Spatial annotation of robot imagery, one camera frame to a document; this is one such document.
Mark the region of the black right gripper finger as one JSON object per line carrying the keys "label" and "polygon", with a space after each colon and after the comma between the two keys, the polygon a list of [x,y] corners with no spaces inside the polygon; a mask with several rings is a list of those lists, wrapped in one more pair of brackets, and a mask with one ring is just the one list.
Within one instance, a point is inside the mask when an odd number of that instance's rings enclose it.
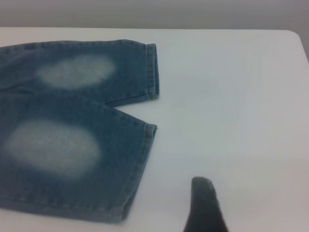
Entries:
{"label": "black right gripper finger", "polygon": [[228,232],[212,182],[193,177],[190,212],[185,232]]}

